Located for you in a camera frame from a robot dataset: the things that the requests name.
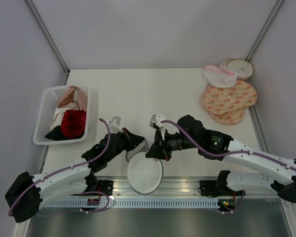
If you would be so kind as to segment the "white mesh laundry bag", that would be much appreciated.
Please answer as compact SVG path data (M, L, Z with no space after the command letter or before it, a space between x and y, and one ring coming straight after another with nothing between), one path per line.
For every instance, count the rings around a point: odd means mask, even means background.
M126 152L127 180L134 192L149 195L161 184L164 168L161 160L146 158L145 152L135 153L135 149Z

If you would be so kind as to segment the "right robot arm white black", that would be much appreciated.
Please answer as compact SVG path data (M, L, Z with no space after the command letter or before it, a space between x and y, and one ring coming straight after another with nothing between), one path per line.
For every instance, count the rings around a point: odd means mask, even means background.
M150 127L156 130L147 158L169 161L172 152L197 149L209 160L225 161L254 170L254 173L219 172L216 180L200 181L201 195L209 198L233 194L276 194L296 204L296 158L281 158L250 148L230 135L206 129L202 122L186 115L173 122L153 115Z

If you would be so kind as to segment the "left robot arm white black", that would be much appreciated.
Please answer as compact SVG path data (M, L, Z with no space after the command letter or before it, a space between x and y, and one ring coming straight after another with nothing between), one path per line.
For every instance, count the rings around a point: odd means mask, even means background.
M8 215L22 223L38 213L47 204L71 195L94 195L98 189L95 173L123 151L137 148L144 137L123 128L118 133L108 133L98 144L77 160L54 171L17 176L5 194Z

